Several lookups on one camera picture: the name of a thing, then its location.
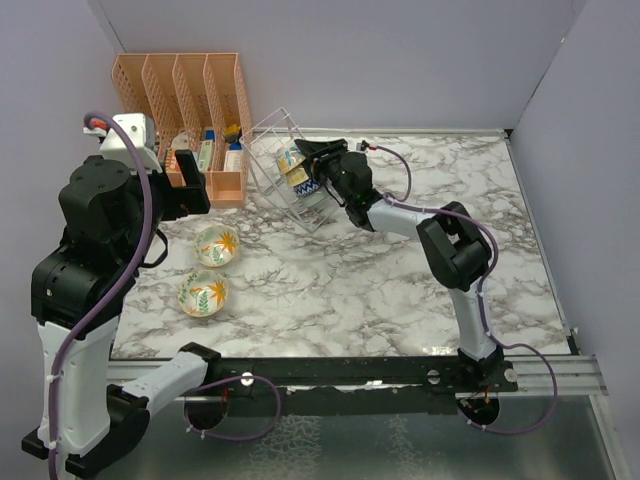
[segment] white marble surface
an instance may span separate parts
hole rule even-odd
[[[353,148],[361,138],[347,140]],[[569,353],[504,140],[367,140],[410,162],[410,202],[439,207],[457,200],[492,229],[501,255],[489,280],[489,303],[503,341]],[[381,191],[404,191],[397,160],[381,152],[370,152],[369,159]],[[241,240],[239,256],[217,269],[229,280],[229,300],[213,317],[191,318],[178,306],[177,287],[200,268],[193,239],[216,221],[236,227]],[[253,201],[246,209],[212,211],[162,229],[170,238],[169,257],[143,270],[128,295],[114,358],[171,357],[190,341],[232,357],[435,355],[457,348],[450,297],[430,274],[419,243],[357,230],[342,210],[314,234]]]

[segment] cable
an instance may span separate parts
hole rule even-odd
[[[275,415],[273,417],[273,421],[264,430],[261,430],[260,432],[255,433],[253,435],[240,436],[240,437],[231,436],[231,435],[222,435],[220,433],[211,432],[209,430],[198,430],[197,428],[194,428],[193,425],[191,425],[191,421],[189,420],[189,412],[187,411],[187,407],[185,405],[185,408],[184,408],[184,419],[187,422],[187,425],[189,425],[189,428],[187,428],[187,433],[189,433],[190,431],[193,430],[193,431],[199,433],[202,438],[207,436],[207,437],[211,437],[211,438],[217,438],[218,440],[226,440],[226,441],[229,441],[229,442],[250,442],[252,440],[257,440],[259,438],[264,437],[267,433],[269,433],[271,430],[273,430],[276,427],[276,425],[278,424],[278,421],[280,420],[280,414],[282,412],[282,399],[280,398],[280,392],[278,392],[278,388],[268,378],[259,377],[259,376],[256,376],[256,375],[254,375],[254,376],[247,375],[247,376],[229,377],[229,378],[225,378],[224,380],[218,380],[217,382],[209,383],[207,385],[202,385],[201,387],[194,388],[193,390],[190,390],[189,392],[187,392],[187,394],[201,392],[201,391],[207,390],[209,388],[219,387],[221,385],[226,385],[228,383],[237,382],[239,380],[251,380],[251,379],[258,380],[260,382],[266,383],[269,386],[269,388],[271,388],[271,390],[273,390],[273,393],[276,396],[276,413],[275,413]]]
[[[153,219],[153,205],[152,205],[152,197],[151,197],[151,185],[149,184],[149,179],[147,178],[147,172],[144,168],[144,163],[140,154],[136,150],[135,146],[131,142],[129,136],[125,133],[125,131],[108,115],[98,112],[92,111],[87,113],[84,116],[84,124],[87,128],[93,129],[92,120],[97,118],[98,120],[103,121],[107,124],[107,126],[112,129],[116,134],[120,137],[124,146],[127,148],[127,151],[131,155],[133,159],[133,163],[136,167],[136,171],[138,172],[138,178],[140,179],[140,186],[142,187],[142,198],[143,198],[143,216],[142,216],[142,232],[140,233],[140,239],[138,240],[138,245],[136,246],[135,252],[129,261],[129,264],[122,272],[122,275],[118,280],[113,284],[113,286],[109,289],[109,291],[89,310],[84,317],[80,319],[78,323],[71,329],[67,337],[63,340],[60,345],[60,349],[53,359],[53,363],[51,365],[51,377],[49,377],[49,395],[48,395],[48,411],[49,411],[49,441],[51,442],[51,447],[49,448],[49,478],[51,480],[58,480],[58,474],[56,472],[56,442],[58,440],[58,380],[60,376],[64,374],[62,372],[62,365],[64,363],[64,359],[69,352],[69,348],[73,340],[78,336],[78,334],[84,330],[84,328],[100,313],[100,311],[113,300],[113,298],[117,295],[117,293],[124,287],[124,285],[129,281],[129,278],[133,275],[138,264],[144,259],[144,255],[147,249],[147,240],[151,238],[151,224]]]
[[[411,168],[409,167],[409,163],[407,163],[407,161],[404,159],[402,155],[400,155],[398,152],[391,150],[390,148],[381,147],[379,145],[376,145],[376,146],[369,145],[369,149],[382,150],[383,152],[387,152],[387,153],[390,153],[391,155],[395,155],[403,163],[404,168],[407,169],[407,193],[405,193],[404,197],[402,197],[399,201],[401,202],[406,201],[409,198],[409,195],[411,195],[411,187],[413,185],[413,179],[411,176]]]
[[[491,274],[491,272],[493,272],[493,270],[496,268],[496,265],[498,264],[498,256],[499,256],[498,242],[496,241],[491,231],[482,223],[478,222],[477,220],[471,217],[462,215],[461,213],[452,212],[450,210],[444,210],[441,208],[418,207],[415,205],[407,205],[405,203],[399,203],[399,201],[396,199],[396,197],[393,196],[392,193],[385,193],[382,195],[382,197],[384,201],[387,202],[392,207],[398,207],[404,210],[409,210],[411,212],[418,212],[418,213],[431,213],[434,215],[442,214],[442,215],[447,215],[449,217],[455,217],[461,220],[466,220],[467,222],[476,226],[489,239],[489,242],[491,243],[491,249],[493,250],[493,258],[491,259],[489,268],[487,269],[485,274],[480,278],[480,281],[478,282],[478,286],[476,289],[476,295],[478,297],[478,307],[480,308],[480,320],[482,321],[482,328],[484,329],[485,334],[496,345],[503,348],[504,350],[513,350],[514,348],[526,348],[527,350],[533,352],[536,356],[538,356],[540,360],[542,360],[542,362],[545,364],[547,369],[549,370],[549,375],[551,375],[551,383],[553,385],[553,399],[551,401],[551,406],[549,407],[549,410],[547,410],[547,412],[543,415],[543,417],[533,425],[523,429],[502,430],[499,428],[487,427],[486,425],[479,425],[475,422],[472,422],[471,420],[468,420],[468,423],[471,426],[478,428],[482,431],[495,433],[497,435],[521,435],[521,434],[533,432],[538,428],[540,428],[542,425],[544,425],[547,422],[547,420],[549,420],[549,418],[551,418],[558,404],[558,380],[556,378],[555,372],[553,371],[553,367],[551,366],[551,363],[539,350],[532,347],[531,345],[527,345],[526,343],[514,343],[513,345],[506,345],[502,343],[500,339],[498,339],[489,329],[489,324],[488,324],[487,316],[485,313],[484,285],[485,285],[485,282],[487,281],[487,278]]]

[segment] wire basket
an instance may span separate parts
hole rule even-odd
[[[325,188],[296,193],[278,168],[278,158],[304,138],[291,114],[280,108],[244,132],[240,142],[250,156],[250,172],[262,197],[308,232],[313,232],[338,208]]]

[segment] leaf pattern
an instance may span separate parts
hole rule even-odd
[[[211,258],[213,259],[213,263],[215,263],[216,265],[219,265],[222,262],[224,262],[224,259],[222,258],[222,254],[220,253],[220,250],[217,248],[211,249]]]
[[[207,313],[209,311],[209,299],[206,295],[201,295],[198,300],[198,309],[201,313]]]

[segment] gray wall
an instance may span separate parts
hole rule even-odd
[[[513,128],[585,0],[99,0],[125,50],[238,51],[254,121]]]
[[[20,452],[42,415],[42,348],[29,313],[33,267],[58,244],[57,198],[95,140],[82,116],[115,113],[114,51],[84,0],[4,2],[0,15],[0,477],[39,479]]]
[[[640,478],[640,3],[589,0],[513,136],[560,300]]]

